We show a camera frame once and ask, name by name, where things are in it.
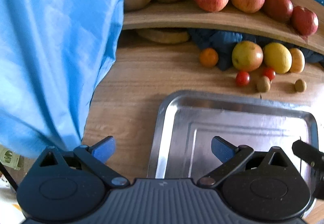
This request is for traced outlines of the cherry tomato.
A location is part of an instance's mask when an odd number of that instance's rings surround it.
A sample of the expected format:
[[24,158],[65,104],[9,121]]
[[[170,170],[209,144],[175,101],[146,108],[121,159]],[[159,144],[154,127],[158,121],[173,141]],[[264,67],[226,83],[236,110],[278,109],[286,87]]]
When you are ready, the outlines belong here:
[[235,82],[239,87],[247,86],[250,83],[250,74],[246,71],[239,71],[237,73]]
[[274,69],[266,67],[263,69],[262,76],[266,76],[269,81],[272,82],[272,80],[276,77],[276,73]]

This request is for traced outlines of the flat bread under shelf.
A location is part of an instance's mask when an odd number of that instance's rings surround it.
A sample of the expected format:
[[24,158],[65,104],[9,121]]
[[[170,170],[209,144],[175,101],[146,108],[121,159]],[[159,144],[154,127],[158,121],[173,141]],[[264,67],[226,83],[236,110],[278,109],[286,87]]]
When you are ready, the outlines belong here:
[[187,31],[173,28],[137,29],[138,36],[161,44],[180,44],[189,40]]

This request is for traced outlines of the small orange tangerine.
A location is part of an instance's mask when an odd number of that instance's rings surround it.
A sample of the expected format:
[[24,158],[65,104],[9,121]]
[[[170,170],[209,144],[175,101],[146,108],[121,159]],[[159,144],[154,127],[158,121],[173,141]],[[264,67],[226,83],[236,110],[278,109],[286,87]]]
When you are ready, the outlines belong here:
[[205,48],[199,55],[201,65],[206,68],[213,68],[218,63],[218,53],[213,48]]

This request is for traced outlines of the yellow lemon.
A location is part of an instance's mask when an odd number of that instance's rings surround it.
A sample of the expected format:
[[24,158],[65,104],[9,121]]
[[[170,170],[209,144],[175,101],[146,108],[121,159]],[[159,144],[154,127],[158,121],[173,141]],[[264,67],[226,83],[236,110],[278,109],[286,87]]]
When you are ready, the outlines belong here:
[[291,52],[283,45],[272,42],[263,48],[264,63],[277,74],[285,74],[292,66]]

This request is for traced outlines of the light blue cloth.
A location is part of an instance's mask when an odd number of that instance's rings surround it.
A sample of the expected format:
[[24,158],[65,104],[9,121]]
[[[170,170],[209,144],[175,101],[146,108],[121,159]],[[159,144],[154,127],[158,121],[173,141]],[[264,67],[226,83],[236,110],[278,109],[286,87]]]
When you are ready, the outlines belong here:
[[1,0],[1,145],[27,158],[81,144],[116,60],[124,0]]

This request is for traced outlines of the metal tray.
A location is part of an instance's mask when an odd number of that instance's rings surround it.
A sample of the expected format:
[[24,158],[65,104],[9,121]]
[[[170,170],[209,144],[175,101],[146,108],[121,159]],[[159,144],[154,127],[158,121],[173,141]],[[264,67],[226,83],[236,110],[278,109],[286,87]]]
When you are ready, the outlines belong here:
[[161,103],[147,176],[199,180],[221,164],[211,151],[215,136],[256,151],[281,147],[310,190],[315,189],[318,175],[292,151],[297,140],[319,145],[317,121],[309,108],[198,91],[178,91]]

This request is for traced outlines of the dark blue jacket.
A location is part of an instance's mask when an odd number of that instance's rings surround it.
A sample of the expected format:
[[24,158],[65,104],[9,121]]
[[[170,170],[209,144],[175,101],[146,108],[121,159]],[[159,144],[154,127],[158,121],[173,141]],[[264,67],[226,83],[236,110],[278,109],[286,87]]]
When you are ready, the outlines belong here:
[[213,48],[217,52],[218,63],[216,66],[222,71],[233,67],[232,51],[235,45],[242,41],[251,41],[258,44],[260,47],[264,47],[272,42],[283,44],[287,48],[295,47],[294,44],[288,42],[241,32],[193,28],[188,29],[187,32],[190,39],[199,49]]

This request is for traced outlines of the wooden desk shelf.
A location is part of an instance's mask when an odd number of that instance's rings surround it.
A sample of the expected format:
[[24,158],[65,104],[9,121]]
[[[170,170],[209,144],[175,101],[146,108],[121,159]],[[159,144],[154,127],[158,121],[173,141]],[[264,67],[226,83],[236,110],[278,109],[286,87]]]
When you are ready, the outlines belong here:
[[291,26],[274,21],[262,12],[246,14],[228,4],[220,12],[209,13],[201,10],[192,0],[172,4],[152,3],[141,10],[126,12],[123,29],[183,27],[227,30],[269,37],[323,53],[323,5],[314,0],[291,1],[307,7],[319,18],[317,32],[307,39],[297,35]]

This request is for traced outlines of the small brown longan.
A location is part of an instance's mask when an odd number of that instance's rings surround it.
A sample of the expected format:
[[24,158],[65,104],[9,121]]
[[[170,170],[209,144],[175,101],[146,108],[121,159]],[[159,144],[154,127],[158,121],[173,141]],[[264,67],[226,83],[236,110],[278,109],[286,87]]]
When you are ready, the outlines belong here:
[[296,82],[294,84],[294,87],[295,87],[295,90],[297,92],[302,93],[302,92],[305,92],[306,91],[306,89],[307,89],[307,83],[304,80],[302,80],[302,79],[298,79],[298,80],[296,80]]
[[256,88],[260,93],[266,93],[270,90],[270,79],[267,76],[262,76],[256,83]]

